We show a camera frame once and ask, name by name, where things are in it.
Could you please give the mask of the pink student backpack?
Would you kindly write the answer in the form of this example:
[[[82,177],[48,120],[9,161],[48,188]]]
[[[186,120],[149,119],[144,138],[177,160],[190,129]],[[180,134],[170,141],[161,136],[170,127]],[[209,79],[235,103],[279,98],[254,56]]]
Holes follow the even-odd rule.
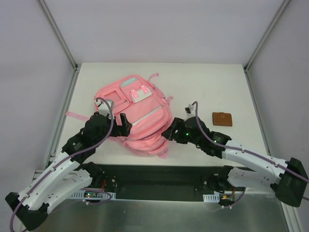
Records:
[[[94,96],[94,101],[112,100],[113,118],[117,124],[121,124],[120,113],[125,113],[132,124],[128,137],[110,138],[138,155],[158,156],[164,159],[169,152],[169,141],[162,137],[161,133],[173,121],[169,105],[172,98],[165,97],[150,80],[145,80],[139,75],[130,75],[101,88]],[[73,112],[67,112],[66,115],[85,123],[90,119]]]

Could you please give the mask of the brown leather wallet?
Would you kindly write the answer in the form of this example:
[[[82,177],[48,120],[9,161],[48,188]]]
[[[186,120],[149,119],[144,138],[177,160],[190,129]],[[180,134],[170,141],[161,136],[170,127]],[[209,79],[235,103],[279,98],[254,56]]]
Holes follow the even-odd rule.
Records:
[[[224,112],[213,112],[212,123],[214,126],[232,127],[233,126],[232,115],[230,113],[224,113]]]

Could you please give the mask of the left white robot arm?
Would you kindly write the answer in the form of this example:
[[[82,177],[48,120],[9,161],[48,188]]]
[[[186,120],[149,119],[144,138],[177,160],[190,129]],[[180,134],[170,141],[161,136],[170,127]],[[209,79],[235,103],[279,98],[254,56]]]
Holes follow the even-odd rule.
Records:
[[[102,187],[105,181],[103,171],[95,163],[85,163],[85,160],[108,137],[129,136],[132,124],[124,113],[120,114],[120,119],[118,125],[115,118],[95,112],[29,187],[19,193],[10,192],[5,197],[13,211],[10,221],[18,218],[27,231],[33,231],[74,192],[86,187]]]

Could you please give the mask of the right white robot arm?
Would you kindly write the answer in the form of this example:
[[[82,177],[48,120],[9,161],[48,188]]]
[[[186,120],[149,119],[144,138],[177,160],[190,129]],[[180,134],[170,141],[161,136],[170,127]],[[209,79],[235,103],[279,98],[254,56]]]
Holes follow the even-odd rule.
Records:
[[[198,117],[174,118],[162,136],[180,144],[194,144],[209,156],[245,167],[225,165],[207,180],[213,191],[224,193],[231,188],[255,188],[274,193],[289,206],[301,205],[309,178],[301,161],[295,158],[283,160],[249,151],[231,137],[209,130]]]

